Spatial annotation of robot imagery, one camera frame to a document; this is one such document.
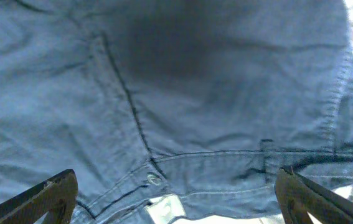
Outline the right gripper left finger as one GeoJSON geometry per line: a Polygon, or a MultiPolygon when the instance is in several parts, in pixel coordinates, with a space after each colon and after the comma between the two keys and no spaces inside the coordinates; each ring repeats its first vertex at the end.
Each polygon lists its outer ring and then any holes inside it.
{"type": "Polygon", "coordinates": [[[69,224],[76,205],[78,182],[66,169],[0,204],[0,224],[69,224]]]}

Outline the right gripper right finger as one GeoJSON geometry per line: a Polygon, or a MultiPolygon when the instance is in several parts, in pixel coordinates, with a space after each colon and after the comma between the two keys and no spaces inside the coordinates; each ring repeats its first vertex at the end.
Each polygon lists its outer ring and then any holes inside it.
{"type": "Polygon", "coordinates": [[[285,223],[353,224],[353,202],[309,180],[291,168],[282,167],[276,176],[275,194],[285,223]]]}

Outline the navy blue denim shorts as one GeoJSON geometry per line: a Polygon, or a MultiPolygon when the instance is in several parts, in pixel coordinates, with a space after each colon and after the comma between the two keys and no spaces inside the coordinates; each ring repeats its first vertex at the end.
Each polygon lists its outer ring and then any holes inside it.
{"type": "Polygon", "coordinates": [[[279,168],[353,184],[338,0],[0,1],[0,203],[65,169],[73,223],[279,213],[279,168]]]}

